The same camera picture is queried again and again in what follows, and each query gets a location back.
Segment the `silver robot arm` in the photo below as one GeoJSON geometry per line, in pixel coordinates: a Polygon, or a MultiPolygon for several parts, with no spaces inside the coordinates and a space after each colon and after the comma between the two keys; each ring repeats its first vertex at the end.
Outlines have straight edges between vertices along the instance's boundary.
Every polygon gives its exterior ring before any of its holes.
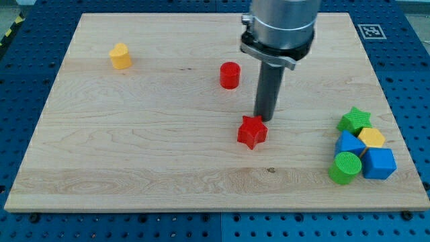
{"type": "Polygon", "coordinates": [[[253,0],[241,16],[240,50],[261,61],[254,116],[273,118],[284,70],[310,51],[320,0],[253,0]]]}

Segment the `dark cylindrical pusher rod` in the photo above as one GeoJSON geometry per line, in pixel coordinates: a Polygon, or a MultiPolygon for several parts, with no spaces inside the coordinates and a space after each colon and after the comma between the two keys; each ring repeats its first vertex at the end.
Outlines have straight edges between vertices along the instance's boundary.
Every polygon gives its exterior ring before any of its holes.
{"type": "Polygon", "coordinates": [[[263,122],[273,118],[285,67],[262,62],[259,71],[254,116],[261,116],[263,122]]]}

